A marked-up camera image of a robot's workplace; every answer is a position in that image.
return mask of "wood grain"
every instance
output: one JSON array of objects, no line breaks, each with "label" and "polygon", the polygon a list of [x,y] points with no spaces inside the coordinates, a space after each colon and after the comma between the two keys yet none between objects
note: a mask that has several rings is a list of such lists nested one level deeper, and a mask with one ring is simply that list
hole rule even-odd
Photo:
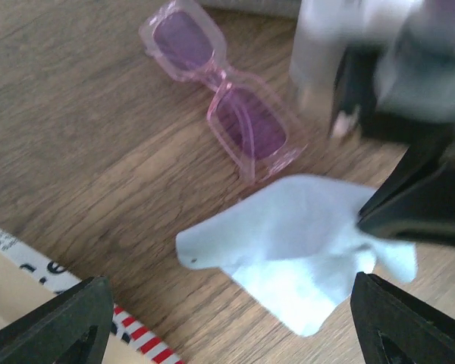
[{"label": "wood grain", "polygon": [[[0,0],[0,226],[80,277],[110,277],[116,301],[187,362],[362,363],[347,302],[301,338],[219,271],[178,264],[176,233],[261,186],[243,185],[210,133],[212,94],[143,54],[137,28],[161,3]],[[230,62],[283,93],[295,23],[210,14]],[[327,150],[307,127],[284,175],[378,186],[402,152]],[[419,255],[405,289],[455,317],[455,251]]]}]

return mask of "blurry object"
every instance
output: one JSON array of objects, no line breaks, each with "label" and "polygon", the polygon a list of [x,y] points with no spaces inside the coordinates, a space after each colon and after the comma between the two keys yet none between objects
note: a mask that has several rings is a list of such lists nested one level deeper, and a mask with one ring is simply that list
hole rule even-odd
[{"label": "blurry object", "polygon": [[325,129],[337,68],[350,43],[386,45],[422,0],[303,0],[290,61],[288,98]]},{"label": "blurry object", "polygon": [[228,64],[224,35],[194,0],[161,7],[140,37],[174,80],[201,82],[215,93],[209,126],[248,184],[278,173],[306,148],[295,114],[261,78]]},{"label": "blurry object", "polygon": [[353,149],[359,146],[362,137],[359,114],[360,107],[358,105],[354,107],[352,114],[347,115],[343,110],[339,112],[330,129],[329,143],[331,146],[337,148],[350,146]]},{"label": "blurry object", "polygon": [[190,269],[221,268],[298,335],[315,334],[376,261],[395,278],[416,276],[416,249],[357,226],[374,190],[313,175],[282,178],[180,232],[177,257]]},{"label": "blurry object", "polygon": [[356,276],[350,309],[367,364],[455,364],[455,320],[377,275]]},{"label": "blurry object", "polygon": [[455,0],[427,0],[389,49],[347,48],[335,82],[333,137],[356,110],[363,137],[413,144],[455,134]]},{"label": "blurry object", "polygon": [[[61,294],[80,282],[79,278],[72,275],[58,263],[53,262],[51,259],[40,254],[2,229],[0,229],[0,253],[10,259],[15,266],[20,267],[23,273],[31,275],[36,282],[40,282],[43,287],[52,293]],[[14,289],[14,277],[12,274],[9,274],[8,277],[10,279],[3,280],[3,290],[27,292],[27,290]],[[38,286],[42,292],[38,293],[40,294],[39,297],[35,297],[34,293],[29,296],[17,293],[21,296],[23,301],[30,300],[36,304],[31,309],[34,309],[46,300],[50,300],[50,298],[47,297],[53,297],[52,293],[44,290],[40,285]],[[128,351],[135,354],[135,356],[139,356],[142,362],[149,362],[150,359],[157,364],[167,364],[171,362],[182,364],[182,360],[178,355],[156,336],[153,331],[146,328],[141,322],[138,322],[120,306],[115,305],[113,309],[113,320],[110,325],[111,336],[114,340],[108,342],[108,347],[110,346],[110,343],[115,346],[118,344],[120,344],[120,346],[126,344],[132,349]]]},{"label": "blurry object", "polygon": [[426,0],[381,56],[374,73],[379,111],[455,123],[455,0]]},{"label": "blurry object", "polygon": [[301,0],[199,0],[207,7],[296,19]]}]

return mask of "pink transparent frame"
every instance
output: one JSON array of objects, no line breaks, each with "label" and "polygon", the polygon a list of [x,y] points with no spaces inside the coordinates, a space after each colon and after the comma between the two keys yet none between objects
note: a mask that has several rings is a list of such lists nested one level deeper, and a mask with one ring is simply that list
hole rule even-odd
[{"label": "pink transparent frame", "polygon": [[[194,71],[181,70],[173,65],[162,54],[154,40],[157,26],[176,11],[184,11],[189,14],[207,36],[214,50],[211,59]],[[278,95],[260,77],[234,70],[228,64],[226,59],[227,45],[224,35],[213,19],[194,0],[173,0],[165,4],[156,14],[146,20],[140,27],[139,34],[146,48],[146,53],[153,56],[171,78],[180,82],[202,82],[215,92],[207,111],[207,121],[218,141],[239,167],[240,175],[247,183],[254,184],[257,181],[271,177],[289,165],[307,147],[305,129]],[[277,116],[278,123],[285,132],[284,145],[264,159],[256,160],[246,155],[229,137],[218,120],[216,111],[219,103],[234,86],[241,86],[254,92],[271,109],[271,112]],[[251,150],[253,150],[253,129],[249,121],[245,122],[248,123],[248,127],[242,128],[242,130],[246,129],[249,132],[247,133],[248,135],[243,132],[243,139],[250,140],[252,143]]]}]

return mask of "microfiber cloth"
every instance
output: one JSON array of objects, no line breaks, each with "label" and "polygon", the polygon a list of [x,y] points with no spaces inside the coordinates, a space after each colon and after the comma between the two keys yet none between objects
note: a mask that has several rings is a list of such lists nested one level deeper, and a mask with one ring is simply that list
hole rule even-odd
[{"label": "microfiber cloth", "polygon": [[177,235],[190,269],[220,268],[301,336],[315,334],[376,262],[402,282],[416,276],[416,247],[360,231],[374,189],[309,174],[282,178]]}]

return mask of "pink sunglasses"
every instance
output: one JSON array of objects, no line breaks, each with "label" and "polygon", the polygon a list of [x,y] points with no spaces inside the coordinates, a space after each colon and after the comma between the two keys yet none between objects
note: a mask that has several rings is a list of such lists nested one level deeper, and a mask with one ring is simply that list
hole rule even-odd
[{"label": "pink sunglasses", "polygon": [[307,146],[297,117],[254,74],[234,70],[218,26],[194,0],[173,0],[141,27],[146,53],[174,80],[215,92],[207,120],[250,184],[289,165]]}]

